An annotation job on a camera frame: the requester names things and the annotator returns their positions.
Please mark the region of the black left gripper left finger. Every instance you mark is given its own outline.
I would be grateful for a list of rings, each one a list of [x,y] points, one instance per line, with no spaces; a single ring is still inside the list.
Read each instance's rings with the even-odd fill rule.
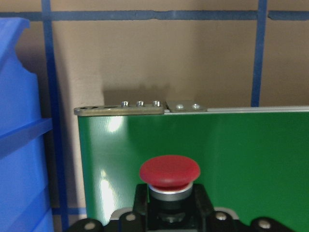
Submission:
[[[145,232],[147,231],[148,187],[138,184],[133,208],[123,208],[112,213],[107,225],[99,220],[84,218],[71,225],[68,232]]]

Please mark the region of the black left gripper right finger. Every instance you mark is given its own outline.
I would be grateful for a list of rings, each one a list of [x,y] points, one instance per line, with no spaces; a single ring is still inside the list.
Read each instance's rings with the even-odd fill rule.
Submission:
[[[240,221],[235,211],[213,204],[202,184],[193,184],[199,232],[291,232],[286,225],[270,218],[257,217],[249,225]]]

